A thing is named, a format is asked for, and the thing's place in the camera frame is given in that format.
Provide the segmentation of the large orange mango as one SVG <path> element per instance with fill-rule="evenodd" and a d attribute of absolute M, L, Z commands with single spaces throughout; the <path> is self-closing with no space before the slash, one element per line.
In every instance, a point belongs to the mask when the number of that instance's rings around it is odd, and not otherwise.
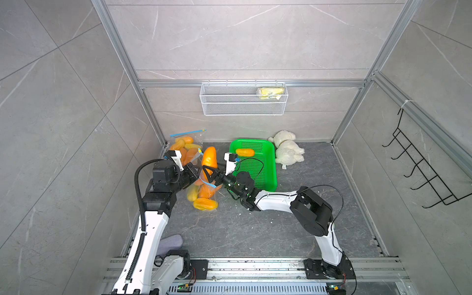
<path fill-rule="evenodd" d="M 211 199 L 220 187 L 212 187 L 207 184 L 203 184 L 199 190 L 199 199 Z"/>

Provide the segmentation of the clear zip-top bag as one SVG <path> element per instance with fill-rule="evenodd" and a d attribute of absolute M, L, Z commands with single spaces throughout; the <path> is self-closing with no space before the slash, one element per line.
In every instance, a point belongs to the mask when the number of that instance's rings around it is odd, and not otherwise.
<path fill-rule="evenodd" d="M 218 207 L 217 201 L 211 198 L 221 187 L 213 188 L 207 184 L 207 181 L 204 170 L 202 170 L 199 179 L 186 191 L 187 200 L 192 202 L 194 208 L 202 211 L 211 211 Z"/>
<path fill-rule="evenodd" d="M 179 150 L 181 152 L 181 163 L 183 165 L 188 163 L 197 165 L 201 162 L 200 158 L 203 156 L 204 152 L 204 138 L 206 132 L 205 129 L 202 129 L 170 135 L 170 146 L 178 139 L 186 141 L 184 148 Z"/>

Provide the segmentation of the small yellow orange mango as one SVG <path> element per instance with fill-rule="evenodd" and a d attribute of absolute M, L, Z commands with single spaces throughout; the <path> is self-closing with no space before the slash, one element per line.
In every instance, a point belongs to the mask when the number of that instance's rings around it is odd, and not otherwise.
<path fill-rule="evenodd" d="M 255 155 L 255 151 L 248 148 L 239 148 L 236 149 L 236 154 L 238 157 L 253 157 Z"/>

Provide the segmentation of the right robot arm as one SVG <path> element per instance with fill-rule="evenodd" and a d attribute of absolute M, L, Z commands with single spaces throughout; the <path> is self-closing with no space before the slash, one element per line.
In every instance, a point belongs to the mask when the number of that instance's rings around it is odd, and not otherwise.
<path fill-rule="evenodd" d="M 318 244 L 322 258 L 304 260 L 308 278 L 324 275 L 329 279 L 356 279 L 350 259 L 339 245 L 334 232 L 332 206 L 311 187 L 302 186 L 292 192 L 269 192 L 255 187 L 248 172 L 233 175 L 237 166 L 236 155 L 225 154 L 226 171 L 207 165 L 202 167 L 209 183 L 224 186 L 233 199 L 249 211 L 282 211 L 291 213 Z"/>

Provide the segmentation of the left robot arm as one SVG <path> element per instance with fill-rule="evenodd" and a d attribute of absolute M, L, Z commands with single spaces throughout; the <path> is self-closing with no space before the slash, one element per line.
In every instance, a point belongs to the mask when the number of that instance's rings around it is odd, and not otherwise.
<path fill-rule="evenodd" d="M 140 165 L 134 175 L 139 225 L 129 257 L 111 289 L 113 295 L 165 295 L 176 279 L 193 279 L 190 255 L 170 250 L 153 270 L 162 234 L 168 224 L 177 194 L 200 175 L 192 163 L 183 165 L 179 151 Z"/>

